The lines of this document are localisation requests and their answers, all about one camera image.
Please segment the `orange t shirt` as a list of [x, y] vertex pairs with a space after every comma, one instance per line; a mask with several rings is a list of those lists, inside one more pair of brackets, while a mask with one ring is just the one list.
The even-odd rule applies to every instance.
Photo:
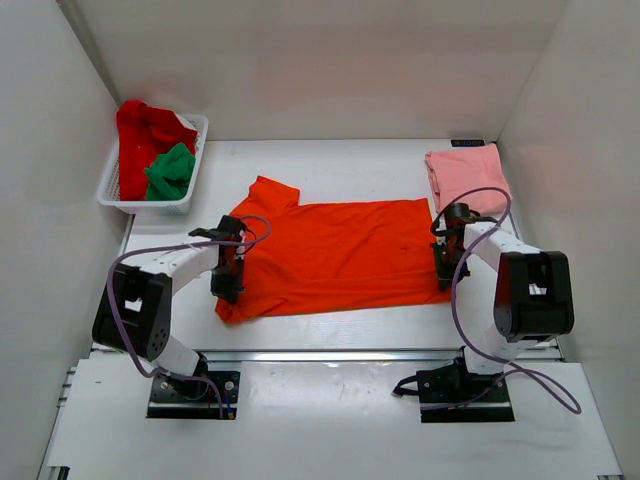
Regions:
[[438, 287], [427, 199], [299, 200], [298, 189], [259, 176], [232, 210], [267, 237], [246, 257], [238, 300], [218, 300], [223, 322], [449, 301]]

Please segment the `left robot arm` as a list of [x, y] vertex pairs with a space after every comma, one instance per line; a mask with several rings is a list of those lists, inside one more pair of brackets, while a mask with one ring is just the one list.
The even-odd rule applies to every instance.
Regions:
[[203, 395], [209, 385], [206, 360], [172, 336], [173, 296], [209, 272], [211, 294], [235, 304], [244, 291], [247, 232], [242, 220], [225, 215], [216, 228], [189, 233], [210, 240], [211, 245], [165, 250], [143, 266], [117, 263], [96, 313], [93, 341], [132, 353], [152, 364], [158, 374], [174, 377], [174, 385], [185, 397]]

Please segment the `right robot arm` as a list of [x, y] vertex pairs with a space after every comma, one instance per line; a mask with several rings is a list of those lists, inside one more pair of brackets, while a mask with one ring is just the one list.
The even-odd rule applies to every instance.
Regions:
[[497, 274], [493, 320], [477, 340], [466, 340], [461, 366], [448, 376], [449, 391], [471, 400], [484, 388], [483, 376], [503, 372], [527, 349], [573, 330], [575, 317], [569, 261], [520, 241], [491, 217], [465, 203], [453, 203], [431, 225], [438, 289], [451, 291], [470, 275], [475, 256]]

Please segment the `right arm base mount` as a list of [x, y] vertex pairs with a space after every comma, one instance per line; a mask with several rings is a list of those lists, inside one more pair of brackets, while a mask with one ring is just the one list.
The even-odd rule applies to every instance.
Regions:
[[476, 374], [459, 355], [444, 366], [400, 380], [392, 395], [417, 397], [423, 424], [513, 422], [509, 392], [499, 374]]

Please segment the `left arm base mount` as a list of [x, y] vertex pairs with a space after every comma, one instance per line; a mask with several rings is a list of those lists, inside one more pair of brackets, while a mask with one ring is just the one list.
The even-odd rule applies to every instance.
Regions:
[[146, 417], [170, 420], [232, 421], [238, 416], [239, 370], [209, 367], [203, 359], [196, 375], [209, 382], [184, 381], [165, 375], [153, 379]]

